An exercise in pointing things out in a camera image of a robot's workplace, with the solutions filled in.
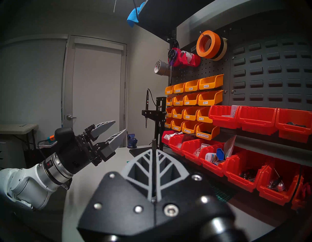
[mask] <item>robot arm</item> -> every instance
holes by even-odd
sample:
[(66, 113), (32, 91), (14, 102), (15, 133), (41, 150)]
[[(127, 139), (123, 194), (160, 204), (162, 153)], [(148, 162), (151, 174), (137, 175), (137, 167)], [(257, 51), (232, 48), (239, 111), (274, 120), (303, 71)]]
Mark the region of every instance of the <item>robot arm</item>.
[(112, 135), (105, 142), (95, 145), (98, 136), (115, 121), (108, 121), (86, 128), (75, 136), (71, 128), (55, 131), (58, 151), (30, 169), (3, 169), (0, 171), (0, 194), (17, 206), (40, 210), (48, 203), (50, 195), (89, 163), (97, 166), (115, 154), (126, 135), (126, 129)]

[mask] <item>black shelf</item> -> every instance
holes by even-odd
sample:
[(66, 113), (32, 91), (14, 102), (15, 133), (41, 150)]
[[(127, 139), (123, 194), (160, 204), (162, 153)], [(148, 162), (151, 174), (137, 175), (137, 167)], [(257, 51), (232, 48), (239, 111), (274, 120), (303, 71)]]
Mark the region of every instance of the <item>black shelf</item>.
[(139, 14), (138, 26), (167, 41), (173, 30), (213, 0), (147, 0)]

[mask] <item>white workbench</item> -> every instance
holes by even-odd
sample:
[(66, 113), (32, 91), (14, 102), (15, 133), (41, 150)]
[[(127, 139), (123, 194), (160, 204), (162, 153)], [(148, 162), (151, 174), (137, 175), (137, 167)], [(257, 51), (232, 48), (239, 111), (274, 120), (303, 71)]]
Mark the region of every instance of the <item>white workbench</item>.
[[(107, 162), (102, 162), (98, 166), (94, 166), (90, 163), (74, 175), (71, 187), (67, 191), (65, 199), (62, 242), (83, 242), (83, 239), (81, 238), (76, 227), (97, 186), (107, 172), (121, 172), (122, 168), (127, 164), (127, 161), (132, 159), (133, 156), (129, 153), (128, 148), (118, 148), (116, 150), (116, 154)], [(283, 220), (286, 219), (285, 214), (279, 213), (276, 214), (276, 219), (272, 221), (272, 218), (270, 216), (266, 216), (263, 212), (261, 213), (261, 218), (255, 218), (257, 217), (255, 213), (257, 212), (259, 206), (265, 208), (266, 206), (273, 205), (272, 210), (276, 210), (275, 204), (269, 201), (268, 204), (263, 204), (263, 201), (260, 201), (260, 204), (256, 204), (259, 203), (258, 200), (249, 201), (256, 207), (254, 209), (246, 206), (244, 203), (246, 200), (250, 200), (250, 197), (243, 198), (243, 196), (244, 194), (236, 194), (231, 200), (229, 200), (228, 204), (236, 215), (236, 226), (245, 231), (249, 241), (270, 232), (274, 229), (274, 227), (278, 226)]]

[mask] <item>red storage bin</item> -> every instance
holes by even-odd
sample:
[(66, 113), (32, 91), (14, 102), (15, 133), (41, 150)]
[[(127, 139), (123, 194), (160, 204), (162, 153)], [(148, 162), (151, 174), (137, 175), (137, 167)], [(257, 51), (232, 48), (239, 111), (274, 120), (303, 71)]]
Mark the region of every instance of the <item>red storage bin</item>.
[[(286, 190), (278, 192), (267, 188), (272, 179), (278, 178), (274, 169), (278, 175), (283, 177)], [(274, 158), (260, 176), (257, 184), (257, 190), (260, 192), (259, 195), (267, 200), (284, 206), (286, 202), (291, 200), (297, 183), (299, 182), (299, 169), (299, 164)]]
[(161, 137), (161, 142), (163, 142), (164, 144), (168, 145), (168, 144), (169, 144), (169, 140), (164, 139), (164, 137), (165, 137), (165, 135), (171, 135), (171, 134), (173, 134), (174, 132), (175, 132), (175, 131), (173, 131), (173, 130), (164, 131), (164, 132), (163, 132), (163, 135), (162, 135), (162, 137)]
[(222, 115), (231, 115), (231, 106), (213, 105), (210, 107), (208, 117), (212, 119), (213, 125), (220, 126), (229, 129), (240, 128), (241, 125), (238, 123), (238, 111), (241, 107), (237, 107), (235, 116), (222, 117)]
[(297, 210), (298, 208), (303, 208), (306, 205), (306, 199), (303, 199), (302, 197), (302, 186), (306, 183), (306, 182), (312, 182), (312, 167), (309, 166), (302, 166), (302, 170), (301, 170), (301, 178), (300, 178), (300, 184), (298, 186), (298, 189), (295, 193), (295, 196), (293, 198), (293, 200), (291, 201), (292, 206), (291, 208), (294, 210)]
[[(288, 122), (305, 125), (306, 128), (289, 125)], [(275, 126), (279, 129), (279, 137), (306, 143), (312, 134), (312, 112), (278, 108)]]
[(237, 118), (243, 130), (271, 135), (277, 131), (276, 113), (277, 108), (241, 106)]
[[(229, 182), (247, 190), (248, 192), (253, 192), (257, 187), (262, 172), (272, 159), (271, 156), (244, 150), (237, 153), (237, 155), (228, 158), (224, 167), (224, 174), (227, 176)], [(257, 170), (254, 182), (240, 177), (240, 174), (248, 169)]]
[[(198, 158), (199, 158), (199, 161), (202, 163), (203, 167), (210, 170), (214, 174), (222, 177), (224, 175), (224, 173), (223, 173), (224, 167), (225, 167), (225, 165), (226, 165), (226, 163), (230, 157), (226, 158), (226, 160), (224, 162), (222, 162), (218, 165), (214, 165), (213, 163), (210, 163), (210, 162), (205, 160), (205, 156), (207, 153), (216, 153), (217, 149), (219, 149), (219, 148), (221, 148), (223, 150), (224, 149), (224, 143), (219, 143), (219, 144), (216, 144), (213, 146), (203, 148), (200, 151)], [(244, 149), (242, 149), (240, 147), (234, 146), (232, 156), (236, 155), (238, 152), (243, 151), (243, 150)]]
[(198, 156), (194, 155), (194, 152), (201, 146), (201, 144), (208, 144), (208, 145), (216, 145), (220, 144), (218, 141), (214, 140), (205, 140), (205, 139), (197, 139), (184, 142), (183, 146), (183, 153), (185, 158), (189, 159), (190, 161), (194, 162), (197, 165), (201, 165), (202, 163), (199, 161)]

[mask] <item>door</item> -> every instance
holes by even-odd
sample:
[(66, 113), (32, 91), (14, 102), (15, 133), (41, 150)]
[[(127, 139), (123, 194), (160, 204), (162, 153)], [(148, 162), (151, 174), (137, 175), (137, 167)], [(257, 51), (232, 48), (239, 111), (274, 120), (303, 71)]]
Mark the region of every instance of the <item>door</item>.
[(92, 124), (115, 120), (116, 123), (95, 141), (98, 143), (124, 129), (125, 53), (125, 44), (70, 37), (64, 67), (63, 124), (72, 127), (75, 135), (82, 134)]

